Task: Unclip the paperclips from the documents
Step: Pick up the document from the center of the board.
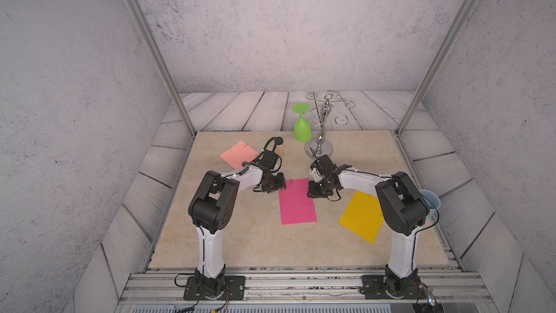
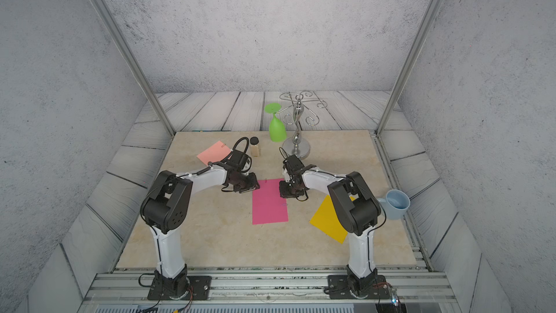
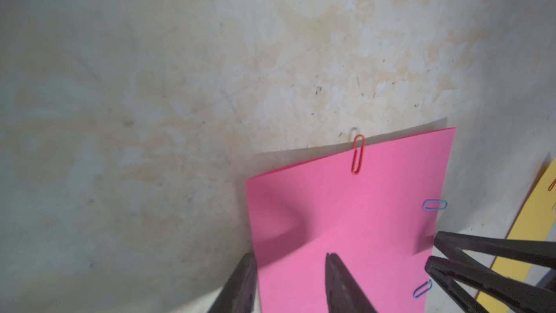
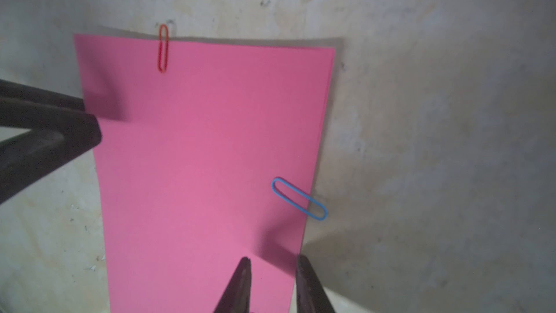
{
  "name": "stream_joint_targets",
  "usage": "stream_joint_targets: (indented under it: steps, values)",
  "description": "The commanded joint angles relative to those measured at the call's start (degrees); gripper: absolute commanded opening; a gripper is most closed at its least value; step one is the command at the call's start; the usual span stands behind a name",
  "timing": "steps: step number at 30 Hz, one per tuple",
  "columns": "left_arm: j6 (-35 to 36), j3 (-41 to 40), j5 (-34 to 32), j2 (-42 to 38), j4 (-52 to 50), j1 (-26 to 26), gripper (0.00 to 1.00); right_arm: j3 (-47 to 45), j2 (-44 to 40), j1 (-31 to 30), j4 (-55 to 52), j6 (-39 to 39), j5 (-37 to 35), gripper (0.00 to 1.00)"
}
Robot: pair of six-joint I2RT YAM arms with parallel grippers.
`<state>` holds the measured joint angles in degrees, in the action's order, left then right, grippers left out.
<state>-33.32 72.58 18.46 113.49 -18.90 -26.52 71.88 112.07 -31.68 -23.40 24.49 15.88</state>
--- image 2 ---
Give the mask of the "magenta paper sheet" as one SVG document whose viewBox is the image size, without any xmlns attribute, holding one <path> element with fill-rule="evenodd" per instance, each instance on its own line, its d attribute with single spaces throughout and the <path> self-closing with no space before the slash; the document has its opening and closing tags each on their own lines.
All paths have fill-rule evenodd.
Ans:
<svg viewBox="0 0 556 313">
<path fill-rule="evenodd" d="M 252 224 L 286 223 L 288 206 L 279 193 L 282 179 L 259 181 L 259 189 L 252 194 Z"/>
</svg>

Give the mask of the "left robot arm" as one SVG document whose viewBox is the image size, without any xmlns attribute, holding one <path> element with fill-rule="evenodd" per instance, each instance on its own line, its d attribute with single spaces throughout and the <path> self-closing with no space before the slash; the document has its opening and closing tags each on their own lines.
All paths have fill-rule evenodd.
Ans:
<svg viewBox="0 0 556 313">
<path fill-rule="evenodd" d="M 193 173 L 162 171 L 156 177 L 140 208 L 140 216 L 151 229 L 156 249 L 152 288 L 164 295 L 182 296 L 189 287 L 188 270 L 181 251 L 180 227 L 191 197 L 207 188 L 231 185 L 233 193 L 260 188 L 256 174 L 229 165 L 207 166 Z"/>
</svg>

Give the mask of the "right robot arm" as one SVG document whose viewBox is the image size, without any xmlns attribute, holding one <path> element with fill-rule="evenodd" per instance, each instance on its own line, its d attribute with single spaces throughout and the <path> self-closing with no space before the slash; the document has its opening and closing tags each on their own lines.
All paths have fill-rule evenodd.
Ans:
<svg viewBox="0 0 556 313">
<path fill-rule="evenodd" d="M 285 182 L 279 184 L 282 198 L 305 196 L 317 190 L 331 197 L 335 215 L 347 231 L 350 256 L 347 286 L 353 296 L 364 298 L 378 284 L 374 260 L 374 232 L 379 227 L 382 207 L 362 175 L 336 175 L 309 165 L 298 170 L 284 169 Z"/>
</svg>

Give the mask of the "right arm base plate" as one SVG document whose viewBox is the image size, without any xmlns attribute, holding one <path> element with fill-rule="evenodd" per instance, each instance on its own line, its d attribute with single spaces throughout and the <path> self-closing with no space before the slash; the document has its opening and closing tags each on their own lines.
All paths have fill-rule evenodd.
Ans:
<svg viewBox="0 0 556 313">
<path fill-rule="evenodd" d="M 392 291 L 383 275 L 356 278 L 353 275 L 329 275 L 324 293 L 331 299 L 389 299 Z"/>
</svg>

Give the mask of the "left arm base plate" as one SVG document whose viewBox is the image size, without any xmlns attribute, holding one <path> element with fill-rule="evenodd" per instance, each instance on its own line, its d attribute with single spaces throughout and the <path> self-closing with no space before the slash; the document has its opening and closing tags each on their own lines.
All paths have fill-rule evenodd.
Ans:
<svg viewBox="0 0 556 313">
<path fill-rule="evenodd" d="M 182 276 L 175 279 L 155 275 L 147 299 L 151 301 L 206 301 L 211 288 L 211 276 Z"/>
</svg>

